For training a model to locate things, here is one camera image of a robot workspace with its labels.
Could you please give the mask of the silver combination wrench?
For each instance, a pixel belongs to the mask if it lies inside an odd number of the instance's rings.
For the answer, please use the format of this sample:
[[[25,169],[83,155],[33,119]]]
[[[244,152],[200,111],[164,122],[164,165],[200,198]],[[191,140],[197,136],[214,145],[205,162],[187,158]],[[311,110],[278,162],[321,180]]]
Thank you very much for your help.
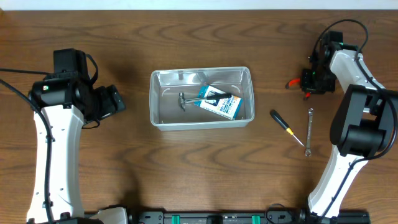
[[[308,109],[308,129],[307,129],[307,141],[305,148],[305,155],[307,157],[311,156],[310,142],[312,136],[312,122],[313,122],[313,108]]]

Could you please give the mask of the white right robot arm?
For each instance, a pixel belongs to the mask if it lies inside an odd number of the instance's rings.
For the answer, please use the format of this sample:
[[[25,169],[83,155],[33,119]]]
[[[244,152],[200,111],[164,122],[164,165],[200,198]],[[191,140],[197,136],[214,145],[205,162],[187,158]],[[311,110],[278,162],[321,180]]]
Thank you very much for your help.
[[[343,42],[338,31],[324,31],[310,56],[300,87],[306,95],[344,92],[330,128],[331,157],[308,196],[319,221],[339,215],[341,203],[359,171],[380,158],[397,137],[397,92],[387,90],[368,70],[362,50]]]

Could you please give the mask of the black yellow screwdriver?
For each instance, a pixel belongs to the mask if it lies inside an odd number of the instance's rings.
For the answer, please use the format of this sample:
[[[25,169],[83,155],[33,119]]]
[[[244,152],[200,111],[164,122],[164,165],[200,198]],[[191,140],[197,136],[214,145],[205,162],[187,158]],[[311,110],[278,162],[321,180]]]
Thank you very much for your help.
[[[271,117],[286,131],[288,132],[301,146],[304,146],[303,142],[298,139],[294,134],[287,122],[281,117],[276,110],[270,110]]]

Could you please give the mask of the clear plastic storage box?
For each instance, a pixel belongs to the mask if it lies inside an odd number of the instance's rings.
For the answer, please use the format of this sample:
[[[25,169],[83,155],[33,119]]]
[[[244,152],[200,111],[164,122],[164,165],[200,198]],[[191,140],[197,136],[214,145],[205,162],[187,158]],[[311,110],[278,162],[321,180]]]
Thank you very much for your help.
[[[161,131],[245,127],[255,117],[247,67],[152,72],[150,121]]]

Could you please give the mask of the small black-handled hammer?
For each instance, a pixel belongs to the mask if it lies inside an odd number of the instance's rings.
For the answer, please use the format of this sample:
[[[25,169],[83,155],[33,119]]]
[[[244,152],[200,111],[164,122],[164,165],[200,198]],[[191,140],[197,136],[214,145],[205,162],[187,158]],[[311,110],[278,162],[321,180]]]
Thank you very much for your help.
[[[231,97],[232,97],[232,94],[224,93],[224,94],[218,94],[218,95],[212,95],[212,96],[206,96],[206,97],[191,98],[191,99],[186,100],[184,93],[180,92],[178,94],[178,105],[183,111],[185,111],[186,103],[193,103],[196,101],[204,101],[204,100],[220,100],[220,99],[231,98]]]

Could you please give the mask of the red-handled pliers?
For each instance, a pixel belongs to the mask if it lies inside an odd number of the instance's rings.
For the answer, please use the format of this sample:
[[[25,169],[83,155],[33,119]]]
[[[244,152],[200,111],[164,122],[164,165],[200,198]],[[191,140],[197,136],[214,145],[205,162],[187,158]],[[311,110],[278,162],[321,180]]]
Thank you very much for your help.
[[[301,89],[302,88],[302,82],[300,78],[294,78],[289,80],[286,84],[285,84],[285,89]],[[310,93],[305,92],[304,93],[304,97],[303,100],[307,101],[310,98]]]

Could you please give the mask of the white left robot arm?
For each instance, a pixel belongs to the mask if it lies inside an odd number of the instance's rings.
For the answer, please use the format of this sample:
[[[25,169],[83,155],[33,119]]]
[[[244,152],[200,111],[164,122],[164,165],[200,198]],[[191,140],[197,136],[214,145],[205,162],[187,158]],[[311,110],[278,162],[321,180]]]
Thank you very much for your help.
[[[91,55],[76,49],[53,53],[54,71],[32,85],[37,131],[34,194],[27,223],[128,223],[127,209],[111,206],[93,215],[85,213],[80,198],[79,147],[81,132],[90,123],[100,125],[126,106],[114,85],[93,85]]]

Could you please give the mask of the blue white screw box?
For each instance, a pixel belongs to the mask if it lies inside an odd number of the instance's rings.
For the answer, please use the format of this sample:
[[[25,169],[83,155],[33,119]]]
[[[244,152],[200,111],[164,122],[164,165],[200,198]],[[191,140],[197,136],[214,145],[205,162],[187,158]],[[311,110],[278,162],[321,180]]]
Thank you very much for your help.
[[[213,86],[206,85],[201,87],[198,97],[203,98],[222,94],[225,94],[225,92]],[[230,120],[236,119],[242,103],[243,99],[234,95],[229,98],[223,98],[218,100],[202,100],[194,102],[194,104],[199,106],[200,108],[223,116]]]

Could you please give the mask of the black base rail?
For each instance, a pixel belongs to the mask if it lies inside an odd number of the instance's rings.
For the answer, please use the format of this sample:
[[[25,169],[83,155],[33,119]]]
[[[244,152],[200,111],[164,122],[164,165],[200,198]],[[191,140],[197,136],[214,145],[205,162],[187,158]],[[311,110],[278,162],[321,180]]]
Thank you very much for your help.
[[[367,212],[341,212],[337,217],[319,220],[316,215],[288,209],[272,209],[254,213],[169,213],[142,212],[128,213],[124,208],[110,208],[99,211],[91,217],[102,223],[127,224],[288,224],[288,223],[341,223],[371,224]]]

